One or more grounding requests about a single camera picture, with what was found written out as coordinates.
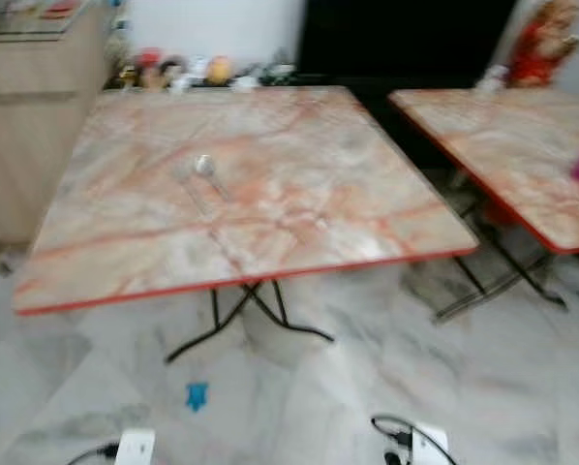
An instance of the black metal table leg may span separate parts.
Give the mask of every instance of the black metal table leg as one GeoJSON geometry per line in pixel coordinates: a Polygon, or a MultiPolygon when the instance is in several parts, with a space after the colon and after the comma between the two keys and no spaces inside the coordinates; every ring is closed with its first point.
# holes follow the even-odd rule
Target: black metal table leg
{"type": "MultiPolygon", "coordinates": [[[[261,283],[256,283],[253,286],[253,289],[256,291],[261,286],[261,283]]],[[[229,312],[229,315],[225,318],[223,322],[220,322],[219,319],[219,302],[218,302],[218,295],[216,289],[210,291],[212,294],[212,311],[214,312],[214,328],[210,329],[209,331],[204,332],[201,336],[196,337],[195,339],[182,344],[180,347],[175,349],[171,352],[168,356],[165,357],[165,363],[169,364],[172,363],[176,358],[180,357],[189,349],[193,349],[194,346],[198,346],[202,342],[207,341],[212,336],[218,334],[223,329],[225,329],[231,320],[233,320],[238,313],[242,311],[244,306],[247,304],[249,299],[251,299],[250,293],[245,293],[242,295],[242,298],[238,301],[238,303],[233,307],[233,309],[229,312]]]]}
{"type": "Polygon", "coordinates": [[[458,212],[458,215],[460,215],[460,218],[465,220],[468,215],[475,213],[482,205],[483,199],[477,199],[473,201],[465,210],[458,212]]]}
{"type": "Polygon", "coordinates": [[[253,285],[246,285],[246,284],[242,285],[241,288],[244,290],[244,295],[242,295],[238,303],[236,303],[236,305],[233,307],[233,309],[229,312],[228,316],[223,321],[221,321],[219,317],[219,302],[217,290],[215,289],[211,290],[210,294],[212,296],[212,312],[214,317],[214,328],[210,329],[209,331],[206,331],[201,336],[196,337],[195,339],[185,344],[182,344],[180,347],[178,347],[176,350],[174,350],[168,356],[165,357],[165,363],[167,364],[172,363],[174,360],[176,360],[178,357],[180,357],[189,349],[193,349],[194,346],[197,346],[207,341],[212,336],[218,334],[223,329],[225,329],[229,325],[229,323],[231,323],[231,321],[236,317],[236,315],[238,315],[244,309],[245,305],[250,299],[253,299],[258,305],[258,308],[277,326],[292,331],[315,334],[330,342],[334,341],[334,338],[332,336],[326,334],[325,332],[319,331],[315,328],[300,325],[290,325],[290,323],[288,322],[288,314],[286,311],[285,303],[283,302],[283,298],[281,296],[281,288],[279,286],[279,283],[273,280],[272,285],[274,287],[277,304],[279,305],[279,310],[281,312],[281,320],[280,320],[274,313],[272,313],[270,307],[258,296],[257,292],[261,287],[261,285],[262,285],[261,282],[258,282],[253,285]]]}
{"type": "Polygon", "coordinates": [[[557,305],[562,306],[564,310],[567,309],[564,300],[555,293],[543,289],[543,287],[541,287],[541,285],[537,283],[536,280],[534,280],[534,278],[527,272],[527,270],[524,269],[524,267],[521,266],[517,262],[517,260],[513,258],[513,256],[509,253],[509,251],[506,250],[506,248],[498,241],[497,238],[491,237],[490,242],[496,248],[496,250],[499,251],[499,253],[503,256],[503,258],[513,267],[513,269],[515,269],[520,274],[520,276],[522,276],[524,280],[527,283],[529,283],[531,287],[539,295],[541,295],[544,299],[548,300],[549,302],[556,303],[557,305]]]}
{"type": "Polygon", "coordinates": [[[250,294],[251,298],[256,302],[259,309],[275,325],[280,326],[284,329],[288,329],[290,331],[298,331],[298,332],[306,332],[309,334],[315,334],[316,336],[322,337],[323,339],[327,340],[328,342],[334,342],[335,341],[334,337],[332,337],[329,334],[326,334],[323,331],[320,331],[319,329],[315,329],[314,327],[302,326],[302,325],[290,325],[290,323],[288,322],[288,317],[287,317],[286,310],[285,310],[285,304],[283,302],[283,298],[281,297],[281,290],[279,289],[279,283],[277,283],[276,281],[273,280],[273,286],[275,288],[275,294],[277,296],[277,302],[279,304],[279,308],[281,309],[281,315],[282,315],[281,320],[279,320],[279,318],[274,313],[272,313],[272,310],[270,310],[270,307],[263,300],[261,300],[261,298],[259,298],[259,295],[257,295],[257,289],[254,289],[253,287],[250,287],[246,284],[243,284],[241,287],[242,287],[242,289],[244,289],[245,292],[250,294]]]}
{"type": "MultiPolygon", "coordinates": [[[[534,262],[533,264],[531,264],[528,267],[528,271],[532,271],[533,269],[536,269],[540,266],[545,265],[547,260],[548,260],[548,258],[542,258],[542,259],[537,260],[536,262],[534,262]]],[[[432,319],[432,322],[435,325],[443,324],[443,323],[447,322],[448,320],[452,319],[453,317],[459,315],[460,313],[463,313],[463,312],[466,312],[467,310],[469,310],[471,308],[470,307],[471,305],[477,305],[479,303],[486,302],[487,300],[491,300],[492,298],[496,298],[500,294],[509,290],[513,285],[518,283],[520,281],[520,279],[521,279],[521,276],[519,274],[516,274],[514,277],[512,277],[508,281],[503,282],[496,289],[491,289],[489,291],[485,290],[485,294],[481,294],[481,298],[478,298],[476,295],[469,295],[467,297],[464,297],[464,298],[458,300],[457,302],[452,303],[451,305],[444,308],[443,310],[436,312],[436,314],[434,315],[434,318],[432,319]]]]}
{"type": "Polygon", "coordinates": [[[481,283],[479,282],[479,280],[476,279],[476,276],[474,276],[474,273],[472,273],[471,269],[466,266],[466,264],[462,261],[462,259],[460,259],[459,257],[453,257],[453,260],[454,260],[454,261],[457,263],[457,265],[462,269],[462,271],[464,272],[464,274],[466,274],[466,277],[471,280],[471,282],[474,284],[474,286],[476,287],[476,289],[477,289],[482,295],[487,295],[487,291],[485,291],[485,288],[481,285],[481,283]]]}

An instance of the toy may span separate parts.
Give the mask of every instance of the toy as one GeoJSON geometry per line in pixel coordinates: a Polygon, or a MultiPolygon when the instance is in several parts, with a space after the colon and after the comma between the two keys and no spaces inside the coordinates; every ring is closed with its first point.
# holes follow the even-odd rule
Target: toy
{"type": "Polygon", "coordinates": [[[149,91],[160,92],[167,84],[167,80],[161,75],[161,70],[156,66],[150,66],[141,74],[141,84],[149,91]]]}
{"type": "Polygon", "coordinates": [[[504,80],[509,70],[506,66],[495,65],[490,67],[485,76],[476,84],[474,95],[480,99],[494,97],[504,88],[504,80]]]}
{"type": "Polygon", "coordinates": [[[569,28],[579,16],[577,0],[549,0],[522,31],[513,50],[508,84],[549,85],[565,59],[579,47],[569,28]]]}
{"type": "Polygon", "coordinates": [[[137,81],[137,69],[133,65],[126,65],[119,74],[119,80],[124,83],[123,90],[129,90],[137,81]]]}
{"type": "Polygon", "coordinates": [[[210,59],[203,55],[195,55],[190,60],[189,73],[191,73],[195,81],[203,81],[205,79],[209,63],[210,59]]]}
{"type": "Polygon", "coordinates": [[[212,58],[208,64],[206,80],[213,85],[225,85],[232,77],[231,62],[226,56],[212,58]]]}
{"type": "Polygon", "coordinates": [[[144,48],[137,58],[137,64],[142,68],[156,66],[161,61],[162,52],[159,48],[144,48]]]}
{"type": "Polygon", "coordinates": [[[176,77],[170,83],[169,92],[174,95],[182,94],[191,88],[193,80],[193,77],[186,73],[176,77]]]}
{"type": "Polygon", "coordinates": [[[170,56],[161,64],[161,75],[167,82],[172,82],[186,73],[186,61],[177,55],[170,56]]]}

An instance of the marble tile floor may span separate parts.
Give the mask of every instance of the marble tile floor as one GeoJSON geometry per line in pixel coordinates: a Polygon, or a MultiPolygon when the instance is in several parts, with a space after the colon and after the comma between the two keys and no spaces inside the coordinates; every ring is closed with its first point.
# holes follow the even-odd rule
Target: marble tile floor
{"type": "Polygon", "coordinates": [[[436,327],[401,271],[284,281],[289,317],[334,345],[250,309],[170,367],[162,355],[210,325],[207,293],[20,319],[0,277],[0,465],[65,465],[132,426],[156,429],[166,465],[376,465],[374,413],[444,428],[460,464],[579,465],[579,298],[553,280],[564,314],[519,284],[436,327]]]}

